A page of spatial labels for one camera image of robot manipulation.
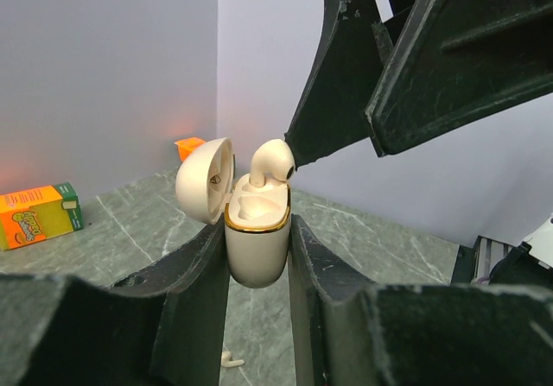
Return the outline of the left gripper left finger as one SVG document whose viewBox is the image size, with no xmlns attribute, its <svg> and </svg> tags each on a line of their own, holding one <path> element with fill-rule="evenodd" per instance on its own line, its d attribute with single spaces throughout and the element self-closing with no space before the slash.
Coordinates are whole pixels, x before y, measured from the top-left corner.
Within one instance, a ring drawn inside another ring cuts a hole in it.
<svg viewBox="0 0 553 386">
<path fill-rule="evenodd" d="M 3 275 L 1 382 L 215 385 L 228 285 L 221 224 L 106 288 Z"/>
</svg>

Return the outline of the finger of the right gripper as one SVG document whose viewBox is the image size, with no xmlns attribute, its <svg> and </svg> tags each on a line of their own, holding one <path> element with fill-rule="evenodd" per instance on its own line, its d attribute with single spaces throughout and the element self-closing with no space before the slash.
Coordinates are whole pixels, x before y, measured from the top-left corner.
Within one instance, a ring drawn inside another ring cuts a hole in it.
<svg viewBox="0 0 553 386">
<path fill-rule="evenodd" d="M 415 0 L 366 108 L 396 155 L 552 91 L 552 0 Z"/>
<path fill-rule="evenodd" d="M 284 134 L 298 168 L 369 136 L 365 115 L 383 69 L 375 0 L 324 0 L 321 38 Z"/>
</svg>

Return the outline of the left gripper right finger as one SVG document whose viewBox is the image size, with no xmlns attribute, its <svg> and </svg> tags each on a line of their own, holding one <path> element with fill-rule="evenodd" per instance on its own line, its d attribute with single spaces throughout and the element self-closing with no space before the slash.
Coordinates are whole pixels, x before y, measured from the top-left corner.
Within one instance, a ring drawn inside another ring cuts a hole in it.
<svg viewBox="0 0 553 386">
<path fill-rule="evenodd" d="M 300 385 L 549 385 L 552 292 L 535 285 L 373 282 L 291 219 Z"/>
</svg>

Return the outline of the pink earbud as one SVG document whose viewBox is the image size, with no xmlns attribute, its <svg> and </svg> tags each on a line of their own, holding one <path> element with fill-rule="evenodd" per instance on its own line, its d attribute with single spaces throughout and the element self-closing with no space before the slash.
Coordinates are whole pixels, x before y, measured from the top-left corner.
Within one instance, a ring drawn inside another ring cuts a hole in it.
<svg viewBox="0 0 553 386">
<path fill-rule="evenodd" d="M 286 182 L 296 170 L 289 145 L 282 139 L 271 139 L 261 145 L 251 158 L 250 183 L 257 188 L 266 182 L 266 173 Z"/>
<path fill-rule="evenodd" d="M 244 359 L 234 359 L 230 351 L 222 351 L 220 365 L 223 368 L 236 368 L 245 364 Z"/>
</svg>

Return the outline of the pink earbud charging case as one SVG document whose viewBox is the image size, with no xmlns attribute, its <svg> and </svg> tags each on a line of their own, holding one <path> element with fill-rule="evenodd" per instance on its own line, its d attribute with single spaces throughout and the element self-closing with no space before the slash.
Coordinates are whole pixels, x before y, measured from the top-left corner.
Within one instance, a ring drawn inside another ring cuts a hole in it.
<svg viewBox="0 0 553 386">
<path fill-rule="evenodd" d="M 263 187 L 250 171 L 235 176 L 235 153 L 228 137 L 205 142 L 179 167 L 175 194 L 184 213 L 207 225 L 224 221 L 232 278 L 248 288 L 276 282 L 288 255 L 291 187 L 266 173 Z"/>
</svg>

